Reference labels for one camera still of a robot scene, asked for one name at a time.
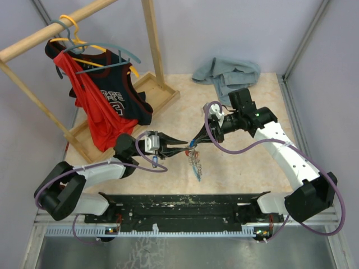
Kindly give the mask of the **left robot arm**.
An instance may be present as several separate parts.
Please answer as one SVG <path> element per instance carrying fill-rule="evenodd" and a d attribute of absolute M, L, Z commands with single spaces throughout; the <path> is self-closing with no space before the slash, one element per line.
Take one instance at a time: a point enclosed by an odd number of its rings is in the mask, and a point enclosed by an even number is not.
<path fill-rule="evenodd" d="M 157 131 L 146 131 L 132 137 L 123 133 L 116 139 L 114 155 L 106 161 L 72 166 L 58 163 L 34 192 L 35 205 L 45 210 L 55 221 L 71 214 L 95 215 L 104 222 L 113 221 L 117 209 L 105 194 L 88 194 L 84 189 L 108 180 L 125 179 L 135 170 L 165 173 L 167 168 L 149 159 L 172 157 L 186 151 L 181 141 Z"/>

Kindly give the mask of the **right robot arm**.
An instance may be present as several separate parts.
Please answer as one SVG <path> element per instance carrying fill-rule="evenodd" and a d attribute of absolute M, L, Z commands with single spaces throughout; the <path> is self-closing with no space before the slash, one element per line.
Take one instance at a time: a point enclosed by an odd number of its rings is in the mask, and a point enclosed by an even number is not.
<path fill-rule="evenodd" d="M 334 185 L 333 173 L 323 173 L 308 158 L 298 153 L 278 122 L 278 118 L 267 107 L 257 108 L 249 89 L 242 88 L 230 93 L 232 111 L 223 113 L 222 105 L 213 101 L 203 106 L 205 124 L 194 138 L 194 144 L 222 143 L 227 133 L 239 129 L 248 132 L 256 144 L 262 143 L 266 151 L 279 165 L 292 193 L 265 193 L 257 198 L 250 208 L 251 217 L 262 222 L 275 214 L 289 214 L 295 221 L 304 222 L 332 207 Z"/>

